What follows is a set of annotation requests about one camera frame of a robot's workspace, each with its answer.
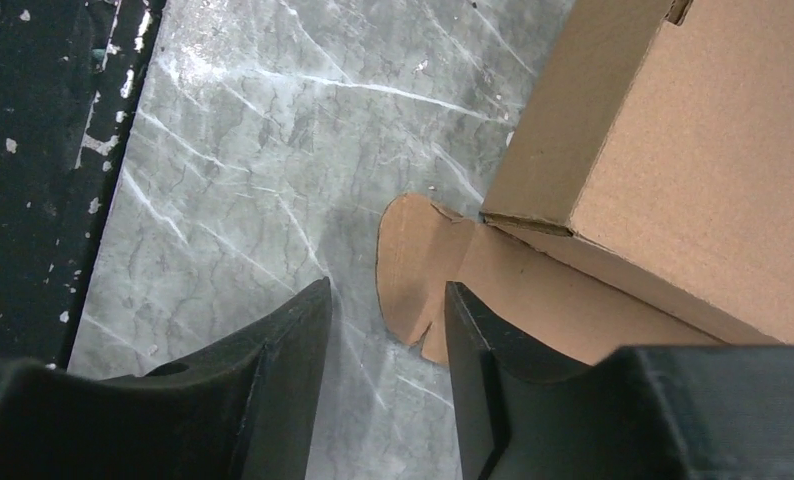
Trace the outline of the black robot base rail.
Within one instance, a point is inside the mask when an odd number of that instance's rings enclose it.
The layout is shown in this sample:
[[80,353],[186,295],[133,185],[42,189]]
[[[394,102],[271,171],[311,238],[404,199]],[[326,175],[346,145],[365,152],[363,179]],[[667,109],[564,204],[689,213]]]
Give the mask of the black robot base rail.
[[0,1],[0,358],[65,368],[161,1]]

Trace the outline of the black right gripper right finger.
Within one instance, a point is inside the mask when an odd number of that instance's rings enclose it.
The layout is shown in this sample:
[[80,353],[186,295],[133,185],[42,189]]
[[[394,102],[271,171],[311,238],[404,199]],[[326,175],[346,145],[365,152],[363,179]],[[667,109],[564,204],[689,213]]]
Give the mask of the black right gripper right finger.
[[445,288],[466,479],[794,479],[794,346],[577,361]]

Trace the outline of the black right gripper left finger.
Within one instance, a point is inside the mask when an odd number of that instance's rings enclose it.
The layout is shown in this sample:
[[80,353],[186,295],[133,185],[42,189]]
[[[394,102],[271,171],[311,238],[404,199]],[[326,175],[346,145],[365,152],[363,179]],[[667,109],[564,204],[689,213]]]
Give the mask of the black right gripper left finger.
[[322,278],[142,377],[0,360],[0,479],[302,479],[332,321]]

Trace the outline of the brown cardboard box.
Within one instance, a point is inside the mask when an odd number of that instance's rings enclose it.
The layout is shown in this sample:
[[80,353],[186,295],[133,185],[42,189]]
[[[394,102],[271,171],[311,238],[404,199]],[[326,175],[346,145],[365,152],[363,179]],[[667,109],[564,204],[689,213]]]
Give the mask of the brown cardboard box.
[[381,218],[386,328],[444,364],[445,285],[585,363],[794,344],[794,1],[578,1],[472,220]]

